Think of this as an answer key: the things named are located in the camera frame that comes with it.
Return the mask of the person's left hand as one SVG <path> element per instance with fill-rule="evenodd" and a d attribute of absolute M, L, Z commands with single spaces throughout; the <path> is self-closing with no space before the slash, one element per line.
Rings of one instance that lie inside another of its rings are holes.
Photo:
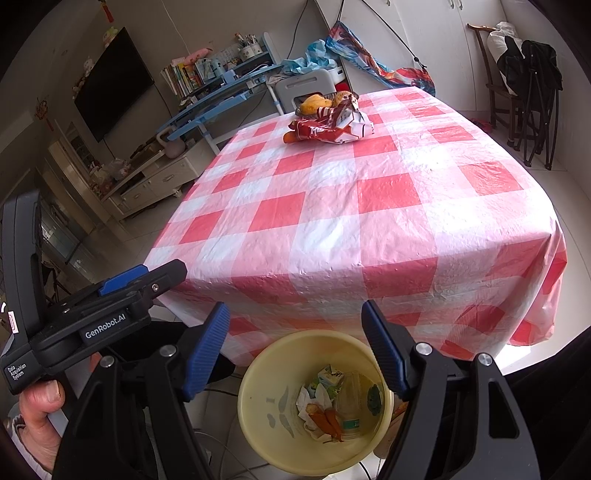
<path fill-rule="evenodd" d="M 19 395 L 19 414 L 11 420 L 11 439 L 40 479 L 51 479 L 61 435 L 49 419 L 66 400 L 58 380 L 30 385 Z"/>

